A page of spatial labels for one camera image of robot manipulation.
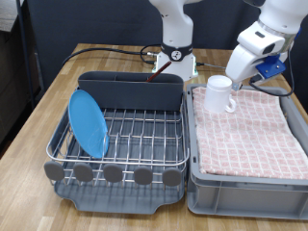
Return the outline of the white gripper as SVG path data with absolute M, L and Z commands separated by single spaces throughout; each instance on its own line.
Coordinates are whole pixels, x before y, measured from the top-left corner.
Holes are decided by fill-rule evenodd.
M 242 81 L 256 75 L 256 66 L 264 61 L 264 56 L 258 56 L 245 49 L 240 44 L 233 50 L 227 67 L 226 75 L 236 84 L 235 91 L 242 87 Z

